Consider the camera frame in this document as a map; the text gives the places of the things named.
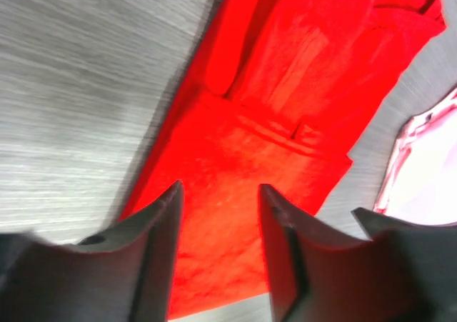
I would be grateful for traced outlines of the red t-shirt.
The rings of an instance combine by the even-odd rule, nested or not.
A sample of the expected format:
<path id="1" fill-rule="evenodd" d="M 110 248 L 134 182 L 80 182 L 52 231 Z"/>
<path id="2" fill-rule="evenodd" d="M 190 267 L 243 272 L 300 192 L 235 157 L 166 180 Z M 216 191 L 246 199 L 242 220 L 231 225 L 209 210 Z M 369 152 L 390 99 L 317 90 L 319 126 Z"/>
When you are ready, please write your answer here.
<path id="1" fill-rule="evenodd" d="M 223 0 L 124 210 L 184 185 L 169 317 L 267 291 L 258 187 L 315 214 L 441 0 Z"/>

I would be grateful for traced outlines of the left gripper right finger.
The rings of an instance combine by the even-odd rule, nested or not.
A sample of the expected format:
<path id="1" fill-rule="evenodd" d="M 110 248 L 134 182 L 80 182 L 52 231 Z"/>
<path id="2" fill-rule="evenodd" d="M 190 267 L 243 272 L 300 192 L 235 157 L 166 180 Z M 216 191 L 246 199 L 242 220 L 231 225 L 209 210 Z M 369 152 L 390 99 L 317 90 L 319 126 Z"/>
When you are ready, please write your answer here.
<path id="1" fill-rule="evenodd" d="M 454 321 L 456 227 L 421 226 L 364 208 L 349 236 L 259 188 L 274 321 Z"/>

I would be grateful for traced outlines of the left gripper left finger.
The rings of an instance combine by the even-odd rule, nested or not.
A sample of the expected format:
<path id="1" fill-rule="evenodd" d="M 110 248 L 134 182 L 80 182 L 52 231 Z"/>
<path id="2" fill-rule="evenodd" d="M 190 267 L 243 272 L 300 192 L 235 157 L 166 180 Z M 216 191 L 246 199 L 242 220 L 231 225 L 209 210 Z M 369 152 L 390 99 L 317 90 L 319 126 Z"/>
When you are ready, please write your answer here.
<path id="1" fill-rule="evenodd" d="M 184 188 L 76 244 L 1 235 L 3 321 L 165 321 Z"/>

